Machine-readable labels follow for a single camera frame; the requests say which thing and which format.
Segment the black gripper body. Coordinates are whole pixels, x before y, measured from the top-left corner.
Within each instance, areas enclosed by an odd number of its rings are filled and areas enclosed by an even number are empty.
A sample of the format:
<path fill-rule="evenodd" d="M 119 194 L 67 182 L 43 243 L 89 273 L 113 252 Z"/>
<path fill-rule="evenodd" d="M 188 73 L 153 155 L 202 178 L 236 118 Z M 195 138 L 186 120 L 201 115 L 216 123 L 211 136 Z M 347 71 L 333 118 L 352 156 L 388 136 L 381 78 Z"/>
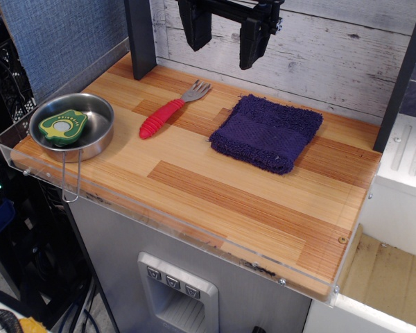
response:
<path fill-rule="evenodd" d="M 279 16 L 283 1 L 257 1 L 254 7 L 235 3 L 233 1 L 178 1 L 179 7 L 188 5 L 190 10 L 201 10 L 242 23 L 246 19 L 256 19 L 266 24 L 270 34 L 278 34 L 282 28 L 283 19 Z"/>

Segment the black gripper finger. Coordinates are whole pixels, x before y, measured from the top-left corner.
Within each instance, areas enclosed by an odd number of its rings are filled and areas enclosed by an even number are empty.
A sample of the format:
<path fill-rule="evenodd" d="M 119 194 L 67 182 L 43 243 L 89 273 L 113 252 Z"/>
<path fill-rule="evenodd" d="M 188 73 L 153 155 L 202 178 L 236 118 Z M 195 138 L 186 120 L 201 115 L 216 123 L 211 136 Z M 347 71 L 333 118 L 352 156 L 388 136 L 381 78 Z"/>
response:
<path fill-rule="evenodd" d="M 261 58 L 270 38 L 267 26 L 258 20 L 246 20 L 240 29 L 239 67 L 250 69 Z"/>
<path fill-rule="evenodd" d="M 211 13 L 192 2 L 179 2 L 178 7 L 187 43 L 198 51 L 211 41 Z"/>

